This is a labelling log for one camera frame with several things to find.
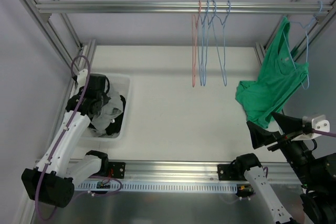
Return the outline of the dark grey tank top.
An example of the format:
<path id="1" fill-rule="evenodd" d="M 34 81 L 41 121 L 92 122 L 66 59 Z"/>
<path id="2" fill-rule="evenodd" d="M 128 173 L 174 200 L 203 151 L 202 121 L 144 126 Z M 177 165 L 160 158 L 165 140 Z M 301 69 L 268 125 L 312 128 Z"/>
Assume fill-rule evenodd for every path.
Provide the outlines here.
<path id="1" fill-rule="evenodd" d="M 109 120 L 115 119 L 123 112 L 122 109 L 116 108 L 114 105 L 106 104 L 102 107 L 100 118 L 107 118 Z"/>

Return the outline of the white tank top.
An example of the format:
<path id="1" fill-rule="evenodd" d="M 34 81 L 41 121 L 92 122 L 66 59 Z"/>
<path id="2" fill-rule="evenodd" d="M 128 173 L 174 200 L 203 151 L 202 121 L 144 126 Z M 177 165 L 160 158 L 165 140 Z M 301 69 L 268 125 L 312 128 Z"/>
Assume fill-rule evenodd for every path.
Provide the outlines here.
<path id="1" fill-rule="evenodd" d="M 98 137 L 115 138 L 121 131 L 126 100 L 113 85 L 110 85 L 107 96 L 110 100 L 102 107 L 101 114 L 92 119 L 89 128 Z"/>

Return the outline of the black tank top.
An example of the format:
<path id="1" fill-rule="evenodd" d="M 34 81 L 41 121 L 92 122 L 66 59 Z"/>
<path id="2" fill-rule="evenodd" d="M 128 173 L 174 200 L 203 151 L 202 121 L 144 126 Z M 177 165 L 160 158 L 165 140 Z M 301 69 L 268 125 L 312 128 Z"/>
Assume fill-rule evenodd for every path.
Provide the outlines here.
<path id="1" fill-rule="evenodd" d="M 120 95 L 120 99 L 123 105 L 123 112 L 120 115 L 118 115 L 114 119 L 114 122 L 113 123 L 111 122 L 109 126 L 106 128 L 107 136 L 117 137 L 121 131 L 121 126 L 122 126 L 122 121 L 123 121 L 123 116 L 124 116 L 124 111 L 125 111 L 125 105 L 126 105 L 126 99 L 122 95 Z"/>

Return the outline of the green tank top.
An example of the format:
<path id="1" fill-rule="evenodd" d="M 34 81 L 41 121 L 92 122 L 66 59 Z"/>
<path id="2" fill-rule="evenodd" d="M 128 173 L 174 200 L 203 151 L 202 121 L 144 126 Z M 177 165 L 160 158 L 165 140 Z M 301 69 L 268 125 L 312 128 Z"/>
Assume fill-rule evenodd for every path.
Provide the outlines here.
<path id="1" fill-rule="evenodd" d="M 283 18 L 277 34 L 266 51 L 255 81 L 242 80 L 236 101 L 243 107 L 247 120 L 266 129 L 272 113 L 281 112 L 289 98 L 308 80 L 309 64 L 296 63 L 289 49 L 291 23 Z"/>

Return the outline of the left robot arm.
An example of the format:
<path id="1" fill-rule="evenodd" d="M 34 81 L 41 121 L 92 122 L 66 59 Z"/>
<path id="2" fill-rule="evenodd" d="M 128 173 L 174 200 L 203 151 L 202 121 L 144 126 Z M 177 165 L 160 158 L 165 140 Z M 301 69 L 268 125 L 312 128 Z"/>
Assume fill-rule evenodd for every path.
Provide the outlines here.
<path id="1" fill-rule="evenodd" d="M 100 151 L 89 151 L 77 164 L 68 166 L 84 131 L 109 101 L 110 83 L 105 75 L 84 70 L 76 81 L 77 93 L 68 100 L 63 122 L 49 149 L 33 169 L 22 173 L 31 200 L 58 208 L 70 203 L 75 188 L 87 178 L 105 177 L 109 171 L 108 154 Z"/>

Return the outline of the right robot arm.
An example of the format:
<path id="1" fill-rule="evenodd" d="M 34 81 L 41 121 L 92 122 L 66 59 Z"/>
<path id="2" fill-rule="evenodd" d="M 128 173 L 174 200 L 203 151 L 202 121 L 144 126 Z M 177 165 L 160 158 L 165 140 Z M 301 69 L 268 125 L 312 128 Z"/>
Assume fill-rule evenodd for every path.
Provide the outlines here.
<path id="1" fill-rule="evenodd" d="M 273 112 L 280 131 L 271 132 L 247 121 L 254 149 L 262 146 L 281 151 L 301 187 L 303 211 L 313 223 L 335 223 L 335 153 L 316 158 L 306 141 L 317 145 L 319 136 L 335 137 L 325 115 L 294 118 Z M 254 153 L 236 157 L 235 176 L 246 180 L 266 207 L 272 223 L 296 223 L 269 184 L 263 166 Z"/>

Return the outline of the pink hanger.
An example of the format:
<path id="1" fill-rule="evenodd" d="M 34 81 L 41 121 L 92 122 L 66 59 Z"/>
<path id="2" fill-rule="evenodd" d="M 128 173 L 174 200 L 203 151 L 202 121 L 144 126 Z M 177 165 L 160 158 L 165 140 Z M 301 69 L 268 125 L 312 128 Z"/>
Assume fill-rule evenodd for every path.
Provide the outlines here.
<path id="1" fill-rule="evenodd" d="M 201 0 L 198 1 L 198 10 L 197 15 L 192 14 L 192 87 L 194 88 L 196 85 L 196 63 L 197 63 L 197 56 L 198 53 L 196 52 L 197 43 L 198 43 L 198 22 L 200 18 L 202 10 L 202 2 Z"/>

